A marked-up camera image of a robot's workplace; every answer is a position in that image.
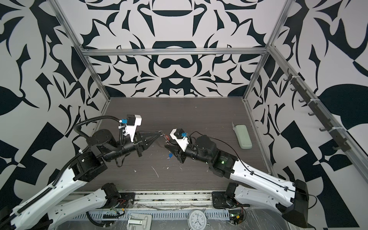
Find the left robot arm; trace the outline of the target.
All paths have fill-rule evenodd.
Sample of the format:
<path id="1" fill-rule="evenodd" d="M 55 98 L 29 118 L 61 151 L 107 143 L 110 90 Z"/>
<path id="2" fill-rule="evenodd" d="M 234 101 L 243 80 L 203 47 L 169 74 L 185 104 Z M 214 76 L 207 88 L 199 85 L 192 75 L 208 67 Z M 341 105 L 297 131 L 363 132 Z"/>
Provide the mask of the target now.
<path id="1" fill-rule="evenodd" d="M 83 125 L 111 119 L 118 123 L 119 139 L 115 140 L 107 129 L 88 136 L 81 130 Z M 138 156 L 147 150 L 158 137 L 159 131 L 140 132 L 139 115 L 126 119 L 114 116 L 98 116 L 77 123 L 73 130 L 84 137 L 87 147 L 71 158 L 57 174 L 55 180 L 32 198 L 13 209 L 1 210 L 2 230 L 53 229 L 70 218 L 93 209 L 109 209 L 118 206 L 121 195 L 115 184 L 107 183 L 91 194 L 59 206 L 59 202 L 80 187 L 94 180 L 107 169 L 107 163 L 126 158 L 130 153 Z"/>

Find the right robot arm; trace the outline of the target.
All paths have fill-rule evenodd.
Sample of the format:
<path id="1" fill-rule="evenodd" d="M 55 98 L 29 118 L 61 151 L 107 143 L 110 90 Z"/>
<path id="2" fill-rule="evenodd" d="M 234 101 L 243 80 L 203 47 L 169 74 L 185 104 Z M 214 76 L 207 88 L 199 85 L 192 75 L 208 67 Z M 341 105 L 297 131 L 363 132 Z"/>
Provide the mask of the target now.
<path id="1" fill-rule="evenodd" d="M 253 205 L 276 211 L 287 222 L 300 228 L 307 228 L 309 193 L 302 180 L 294 182 L 273 177 L 260 171 L 219 148 L 211 137 L 190 137 L 177 139 L 166 144 L 166 149 L 180 163 L 186 158 L 204 162 L 216 176 L 232 180 L 226 192 L 227 200 L 234 206 Z"/>

